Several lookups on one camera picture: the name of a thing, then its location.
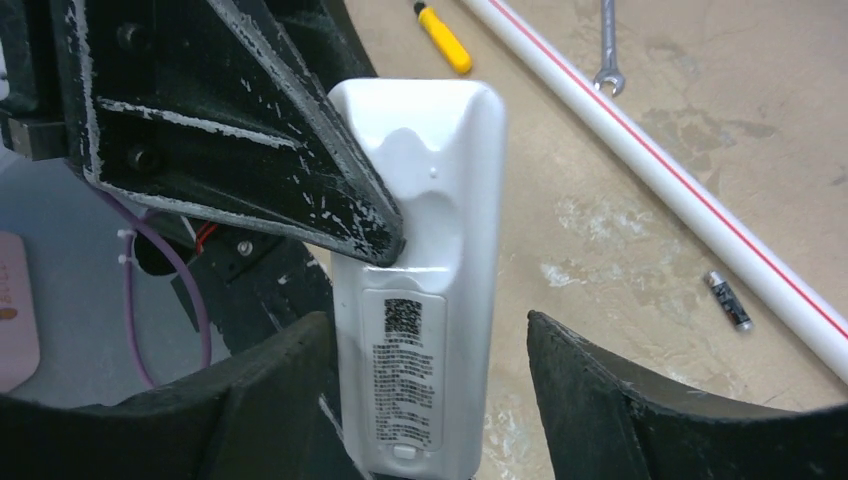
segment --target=white pipe with red stripe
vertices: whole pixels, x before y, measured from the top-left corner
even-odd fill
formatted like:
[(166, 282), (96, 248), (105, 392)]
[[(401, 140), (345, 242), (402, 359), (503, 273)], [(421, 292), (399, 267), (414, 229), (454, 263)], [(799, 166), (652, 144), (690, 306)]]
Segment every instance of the white pipe with red stripe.
[(462, 0), (848, 383), (848, 322), (500, 0)]

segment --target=screw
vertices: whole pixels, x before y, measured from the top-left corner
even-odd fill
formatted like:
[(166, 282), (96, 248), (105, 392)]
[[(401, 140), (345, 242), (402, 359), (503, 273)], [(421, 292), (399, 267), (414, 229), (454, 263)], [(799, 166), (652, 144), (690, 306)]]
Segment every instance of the screw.
[(147, 53), (151, 43), (150, 33), (143, 25), (125, 23), (118, 29), (118, 45), (128, 52)]
[(236, 249), (242, 257), (246, 257), (253, 253), (253, 243), (249, 242), (248, 240), (244, 240), (242, 242), (239, 242), (238, 247), (236, 247)]
[(137, 172), (151, 173), (162, 165), (162, 156), (152, 147), (136, 145), (127, 154), (127, 163)]

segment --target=yellow handle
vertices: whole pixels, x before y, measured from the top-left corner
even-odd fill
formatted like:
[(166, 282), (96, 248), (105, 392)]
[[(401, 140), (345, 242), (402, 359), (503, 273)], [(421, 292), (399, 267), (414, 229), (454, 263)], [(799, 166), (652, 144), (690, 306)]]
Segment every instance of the yellow handle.
[(442, 22), (431, 7), (425, 7), (418, 14), (418, 23), (427, 30), (433, 43), (442, 52), (454, 71), (464, 75), (471, 70), (471, 55), (459, 43), (453, 32)]

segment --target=screwdriver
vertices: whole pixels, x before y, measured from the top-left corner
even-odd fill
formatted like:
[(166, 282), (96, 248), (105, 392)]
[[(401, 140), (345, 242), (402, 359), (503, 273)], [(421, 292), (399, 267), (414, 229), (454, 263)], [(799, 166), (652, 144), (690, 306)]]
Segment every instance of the screwdriver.
[(433, 8), (424, 2), (416, 1), (413, 9), (418, 16), (418, 23), (430, 35), (451, 68), (460, 75), (468, 73), (471, 70), (471, 55), (459, 43), (450, 28), (439, 19)]

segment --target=metal wrench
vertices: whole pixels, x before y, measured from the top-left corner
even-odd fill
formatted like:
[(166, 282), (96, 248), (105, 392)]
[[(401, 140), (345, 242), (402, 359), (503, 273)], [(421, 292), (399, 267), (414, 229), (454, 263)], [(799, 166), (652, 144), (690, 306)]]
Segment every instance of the metal wrench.
[(595, 75), (595, 88), (612, 85), (612, 96), (624, 91), (624, 75), (618, 71), (615, 53), (615, 0), (601, 0), (601, 69)]

